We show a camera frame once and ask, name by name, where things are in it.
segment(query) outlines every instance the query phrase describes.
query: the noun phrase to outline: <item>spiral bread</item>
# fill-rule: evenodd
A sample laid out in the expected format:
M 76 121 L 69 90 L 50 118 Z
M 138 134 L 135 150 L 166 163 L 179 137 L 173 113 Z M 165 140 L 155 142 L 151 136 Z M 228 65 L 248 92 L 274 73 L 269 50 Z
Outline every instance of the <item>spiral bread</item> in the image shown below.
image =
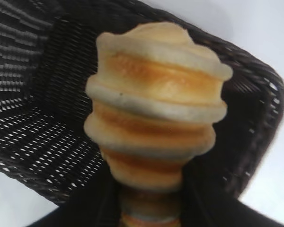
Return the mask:
M 226 115 L 221 89 L 232 70 L 170 22 L 103 33 L 97 48 L 98 72 L 86 85 L 93 113 L 84 130 L 125 185 L 123 224 L 178 226 L 172 195 L 181 168 L 214 146 L 212 124 Z

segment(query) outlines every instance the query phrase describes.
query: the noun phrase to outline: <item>wicker basket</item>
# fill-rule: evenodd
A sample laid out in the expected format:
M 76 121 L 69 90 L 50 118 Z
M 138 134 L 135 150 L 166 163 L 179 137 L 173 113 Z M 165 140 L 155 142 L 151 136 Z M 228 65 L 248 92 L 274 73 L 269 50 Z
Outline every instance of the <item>wicker basket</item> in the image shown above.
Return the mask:
M 91 181 L 104 163 L 82 127 L 95 39 L 151 21 L 180 24 L 234 70 L 222 91 L 228 115 L 214 125 L 216 145 L 193 162 L 238 197 L 282 118 L 281 78 L 239 47 L 136 0 L 0 0 L 0 171 L 56 204 Z

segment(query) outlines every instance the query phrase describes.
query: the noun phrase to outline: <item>white surface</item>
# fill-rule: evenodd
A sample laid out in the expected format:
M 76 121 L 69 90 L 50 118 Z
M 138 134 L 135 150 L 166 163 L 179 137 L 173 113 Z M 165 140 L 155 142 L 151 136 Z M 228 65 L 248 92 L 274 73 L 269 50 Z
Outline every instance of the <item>white surface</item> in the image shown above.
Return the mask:
M 284 0 L 144 0 L 228 40 L 284 78 Z M 284 122 L 241 200 L 284 223 Z M 0 173 L 0 227 L 23 227 L 55 205 Z

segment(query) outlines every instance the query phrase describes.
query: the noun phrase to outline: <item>baked pastry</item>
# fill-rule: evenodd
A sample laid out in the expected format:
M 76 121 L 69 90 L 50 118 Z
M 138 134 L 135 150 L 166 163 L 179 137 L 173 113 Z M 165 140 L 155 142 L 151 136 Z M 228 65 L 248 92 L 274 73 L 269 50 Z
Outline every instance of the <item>baked pastry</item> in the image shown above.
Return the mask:
M 226 115 L 221 89 L 232 70 L 170 22 L 139 25 L 121 35 L 103 33 L 97 48 L 98 72 L 86 85 L 93 113 L 84 130 L 99 144 L 117 181 L 139 195 L 169 197 L 181 187 L 182 166 L 215 143 L 212 124 Z M 130 207 L 124 223 L 141 225 L 145 220 L 138 217 L 147 215 Z M 178 213 L 166 214 L 161 222 L 152 221 L 179 224 Z

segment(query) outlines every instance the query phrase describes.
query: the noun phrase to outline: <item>golden brown crust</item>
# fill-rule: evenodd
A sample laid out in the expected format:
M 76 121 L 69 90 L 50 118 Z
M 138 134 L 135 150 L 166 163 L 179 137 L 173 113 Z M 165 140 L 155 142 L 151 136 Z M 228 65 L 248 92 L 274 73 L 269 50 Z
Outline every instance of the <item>golden brown crust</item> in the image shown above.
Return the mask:
M 105 73 L 94 79 L 111 88 L 178 104 L 213 105 L 222 102 L 222 81 L 205 72 L 125 53 L 109 55 L 103 61 Z
M 124 187 L 120 201 L 126 214 L 144 221 L 171 221 L 180 215 L 178 193 L 151 193 Z
M 176 219 L 170 222 L 148 222 L 142 221 L 137 218 L 131 217 L 122 213 L 121 215 L 121 227 L 180 227 L 180 220 Z
M 133 147 L 211 148 L 215 139 L 214 131 L 209 124 L 198 125 L 149 119 L 99 102 L 94 102 L 94 112 L 88 117 L 85 125 L 97 129 L 91 134 L 87 131 L 91 137 L 106 137 L 103 140 L 110 140 L 111 143 L 126 140 L 128 145 L 131 144 Z
M 135 157 L 103 148 L 101 151 L 114 178 L 127 186 L 153 192 L 174 192 L 181 186 L 181 166 L 186 160 L 180 164 L 179 161 Z

